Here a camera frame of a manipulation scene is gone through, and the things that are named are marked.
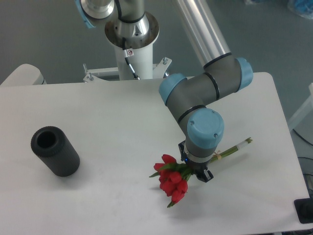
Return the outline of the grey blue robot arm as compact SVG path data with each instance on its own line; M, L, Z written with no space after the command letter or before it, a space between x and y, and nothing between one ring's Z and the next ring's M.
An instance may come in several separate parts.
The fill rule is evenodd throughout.
M175 0L176 9L203 72L192 78L166 76L170 60L153 64L153 44L159 35L156 18L142 0L78 0L76 7L88 28L104 20L116 68L86 70L89 80L116 72L120 80L160 78L159 94L185 135L181 159L196 177L208 182L212 155L222 139L224 121L207 105L247 87L253 80L250 63L232 55L207 3Z

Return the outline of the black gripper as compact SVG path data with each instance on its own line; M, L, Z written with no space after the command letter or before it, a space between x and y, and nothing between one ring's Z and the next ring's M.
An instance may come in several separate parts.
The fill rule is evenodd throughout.
M209 182L213 179L213 174L210 170L208 170L208 163L210 161L210 157L196 157L192 155L184 142L178 144L180 158L186 163L195 173L198 180L202 182Z

